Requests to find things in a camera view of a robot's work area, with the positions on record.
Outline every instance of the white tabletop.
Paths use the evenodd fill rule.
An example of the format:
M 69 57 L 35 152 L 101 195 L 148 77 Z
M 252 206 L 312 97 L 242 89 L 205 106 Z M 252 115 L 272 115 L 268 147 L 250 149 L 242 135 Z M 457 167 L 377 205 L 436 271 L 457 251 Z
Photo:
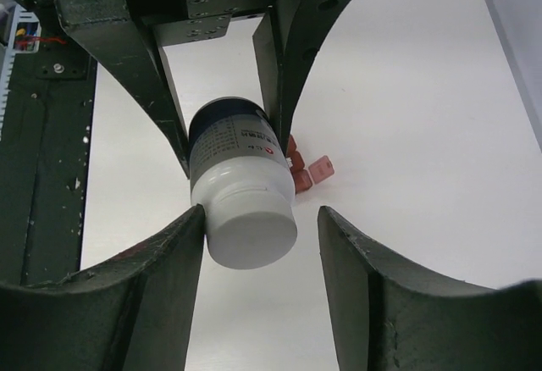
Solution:
M 169 48 L 187 121 L 215 97 L 261 102 L 256 25 Z M 321 205 L 459 280 L 542 278 L 542 154 L 484 0 L 354 0 L 317 57 L 293 134 L 306 162 L 327 154 L 336 174 L 298 196 L 299 238 L 278 263 L 238 272 L 206 253 L 188 371 L 338 369 Z M 103 69 L 92 135 L 86 267 L 190 206 L 168 143 Z

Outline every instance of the white bottle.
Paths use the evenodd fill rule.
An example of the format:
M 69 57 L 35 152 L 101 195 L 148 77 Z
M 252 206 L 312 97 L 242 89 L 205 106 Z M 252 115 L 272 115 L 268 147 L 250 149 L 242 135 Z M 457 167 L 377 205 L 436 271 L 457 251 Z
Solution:
M 191 202 L 206 212 L 211 257 L 232 269 L 260 268 L 295 244 L 295 186 L 285 156 L 258 105 L 224 97 L 190 126 Z

